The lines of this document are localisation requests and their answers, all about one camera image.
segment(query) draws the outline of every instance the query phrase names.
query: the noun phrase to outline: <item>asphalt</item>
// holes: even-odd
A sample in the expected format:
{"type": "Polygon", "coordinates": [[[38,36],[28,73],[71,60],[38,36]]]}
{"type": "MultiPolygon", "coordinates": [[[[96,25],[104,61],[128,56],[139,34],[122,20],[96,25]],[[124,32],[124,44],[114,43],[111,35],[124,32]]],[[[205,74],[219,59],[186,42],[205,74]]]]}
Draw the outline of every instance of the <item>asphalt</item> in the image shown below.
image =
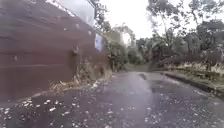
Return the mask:
{"type": "Polygon", "coordinates": [[[61,95],[2,105],[0,128],[223,128],[223,108],[222,99],[190,85],[130,72],[61,95]]]}

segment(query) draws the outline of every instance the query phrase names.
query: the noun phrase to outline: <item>vegetation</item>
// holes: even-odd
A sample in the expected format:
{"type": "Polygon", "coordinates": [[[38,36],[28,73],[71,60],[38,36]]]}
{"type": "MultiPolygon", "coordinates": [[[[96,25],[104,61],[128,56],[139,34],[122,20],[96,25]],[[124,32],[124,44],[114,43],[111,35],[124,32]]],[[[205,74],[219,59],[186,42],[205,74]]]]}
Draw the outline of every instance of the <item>vegetation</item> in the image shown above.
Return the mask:
{"type": "Polygon", "coordinates": [[[125,24],[112,28],[105,18],[107,8],[99,0],[92,1],[97,10],[96,28],[108,40],[108,57],[113,69],[123,69],[126,63],[164,67],[195,62],[211,70],[216,63],[223,62],[224,23],[219,18],[224,1],[179,0],[173,4],[169,0],[148,0],[146,10],[153,35],[137,40],[125,24]],[[124,45],[121,33],[130,35],[130,46],[124,45]]]}

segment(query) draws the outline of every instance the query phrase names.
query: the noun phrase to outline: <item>wall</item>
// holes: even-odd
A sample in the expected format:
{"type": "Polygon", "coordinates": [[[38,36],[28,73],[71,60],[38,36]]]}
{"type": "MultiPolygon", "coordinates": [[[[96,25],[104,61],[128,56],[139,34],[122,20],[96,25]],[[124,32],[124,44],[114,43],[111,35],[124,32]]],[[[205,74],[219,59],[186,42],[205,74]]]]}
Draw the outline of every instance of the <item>wall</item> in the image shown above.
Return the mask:
{"type": "Polygon", "coordinates": [[[70,53],[107,65],[95,31],[44,0],[0,1],[0,101],[16,100],[72,80],[70,53]]]}

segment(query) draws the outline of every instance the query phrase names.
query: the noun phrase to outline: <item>sky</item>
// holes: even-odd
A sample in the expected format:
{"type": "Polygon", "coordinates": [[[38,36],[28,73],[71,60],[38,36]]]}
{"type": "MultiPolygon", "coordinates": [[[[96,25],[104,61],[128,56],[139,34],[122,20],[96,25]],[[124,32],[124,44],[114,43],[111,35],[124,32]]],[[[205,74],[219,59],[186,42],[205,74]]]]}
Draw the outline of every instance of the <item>sky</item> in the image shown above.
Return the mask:
{"type": "Polygon", "coordinates": [[[152,35],[146,11],[148,0],[101,0],[101,2],[109,10],[106,18],[112,27],[125,23],[134,31],[136,38],[152,35]]]}

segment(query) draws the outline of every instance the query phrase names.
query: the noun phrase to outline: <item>road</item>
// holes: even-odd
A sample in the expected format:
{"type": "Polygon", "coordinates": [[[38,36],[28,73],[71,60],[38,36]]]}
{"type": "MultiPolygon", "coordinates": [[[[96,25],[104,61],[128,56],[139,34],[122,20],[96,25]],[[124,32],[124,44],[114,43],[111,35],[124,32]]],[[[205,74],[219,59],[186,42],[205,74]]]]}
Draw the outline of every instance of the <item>road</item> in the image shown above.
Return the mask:
{"type": "Polygon", "coordinates": [[[223,128],[224,102],[155,73],[130,72],[1,108],[1,128],[223,128]]]}

